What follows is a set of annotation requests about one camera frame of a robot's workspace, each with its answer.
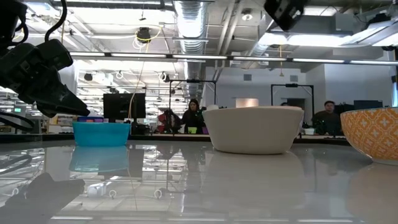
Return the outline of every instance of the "ceiling pipe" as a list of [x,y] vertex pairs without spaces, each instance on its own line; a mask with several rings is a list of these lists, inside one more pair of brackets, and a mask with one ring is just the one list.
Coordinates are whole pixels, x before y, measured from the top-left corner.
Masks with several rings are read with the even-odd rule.
[[[205,38],[207,3],[200,1],[175,1],[177,13],[177,27],[179,36],[183,38]],[[203,41],[180,41],[183,54],[203,55],[205,53]],[[201,63],[184,62],[185,79],[202,79]],[[197,89],[188,86],[190,98],[198,98]]]
[[[51,0],[54,7],[62,7],[60,0]],[[68,7],[87,7],[98,9],[147,9],[174,11],[173,2],[171,0],[145,0],[145,1],[68,1]]]
[[229,45],[232,41],[232,37],[235,33],[236,24],[238,24],[238,21],[239,21],[239,15],[241,14],[242,9],[243,9],[243,0],[240,0],[238,3],[238,8],[236,9],[236,14],[235,14],[234,20],[232,21],[231,28],[229,29],[228,36],[226,38],[226,42],[225,42],[223,51],[221,52],[222,55],[225,55],[228,51]]
[[221,52],[221,48],[224,43],[226,31],[228,30],[229,22],[231,21],[232,12],[234,11],[234,6],[235,6],[235,2],[231,1],[227,7],[227,15],[226,15],[225,21],[223,23],[223,30],[221,31],[220,40],[218,41],[218,46],[217,46],[217,51],[216,51],[217,55],[220,54],[220,52]]

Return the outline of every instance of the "ductwork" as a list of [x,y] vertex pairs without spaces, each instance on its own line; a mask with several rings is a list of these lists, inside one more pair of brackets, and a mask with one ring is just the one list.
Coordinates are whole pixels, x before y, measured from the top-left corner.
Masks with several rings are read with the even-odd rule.
[[[51,0],[51,5],[54,7],[62,7],[60,0]],[[174,11],[171,0],[79,0],[68,1],[68,7],[92,7],[102,9],[152,9]]]
[[[175,1],[177,13],[177,27],[179,36],[183,38],[204,38],[206,33],[207,3],[200,1]],[[185,40],[180,42],[183,54],[204,54],[205,43],[203,41]],[[185,62],[184,74],[186,79],[202,79],[201,63]],[[188,86],[190,98],[198,98],[197,88]]]
[[[259,23],[259,40],[253,45],[253,48],[247,52],[246,56],[263,56],[270,43],[278,43],[277,36],[285,35],[289,38],[295,34],[324,34],[324,35],[352,35],[354,30],[354,17],[349,14],[336,14],[334,16],[302,16],[301,20],[285,34],[279,27],[269,30],[274,21],[266,14]],[[244,62],[241,68],[261,67],[257,62]]]

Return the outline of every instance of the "man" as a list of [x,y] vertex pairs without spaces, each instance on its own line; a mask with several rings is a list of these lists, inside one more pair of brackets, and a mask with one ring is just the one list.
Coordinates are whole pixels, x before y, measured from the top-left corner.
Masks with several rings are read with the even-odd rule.
[[317,134],[340,135],[341,121],[340,117],[335,114],[335,102],[326,101],[325,110],[317,112],[312,118],[312,126],[316,129]]

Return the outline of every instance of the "light fixture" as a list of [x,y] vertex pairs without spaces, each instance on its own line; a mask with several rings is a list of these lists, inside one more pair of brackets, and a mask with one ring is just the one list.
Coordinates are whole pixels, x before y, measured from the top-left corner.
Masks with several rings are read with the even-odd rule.
[[162,72],[159,75],[159,80],[168,83],[170,81],[170,77],[168,74],[166,74],[165,72]]
[[234,60],[285,62],[287,59],[286,58],[273,58],[273,57],[234,57]]
[[135,58],[166,58],[165,54],[129,54],[129,53],[112,53],[112,57],[135,57]]
[[71,56],[86,56],[86,57],[104,57],[105,53],[101,52],[70,52]]
[[344,63],[344,60],[335,59],[309,59],[309,58],[294,58],[293,62],[313,62],[313,63]]
[[287,44],[308,47],[338,47],[344,41],[344,37],[335,35],[297,34],[287,39]]
[[287,38],[283,34],[272,34],[265,33],[260,39],[259,44],[261,45],[285,45],[287,44]]
[[217,55],[173,55],[173,58],[180,59],[208,59],[208,60],[226,60],[226,56]]
[[85,80],[86,80],[86,81],[93,81],[93,74],[91,74],[91,73],[86,73],[86,74],[85,74]]
[[386,62],[377,60],[352,60],[349,63],[354,65],[398,65],[398,62]]
[[253,19],[253,16],[251,14],[251,9],[250,8],[245,8],[242,10],[242,20],[243,21],[249,21]]

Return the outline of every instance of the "person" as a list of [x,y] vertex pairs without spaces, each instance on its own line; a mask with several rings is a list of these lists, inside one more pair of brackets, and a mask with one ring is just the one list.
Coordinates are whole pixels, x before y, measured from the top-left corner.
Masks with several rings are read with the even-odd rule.
[[334,112],[335,102],[326,101],[325,110],[317,112],[312,118],[312,124],[317,134],[338,135],[341,132],[340,117]]
[[185,124],[184,133],[189,133],[189,128],[197,128],[196,134],[202,133],[203,116],[199,110],[199,102],[192,99],[189,102],[189,108],[182,116],[182,123]]

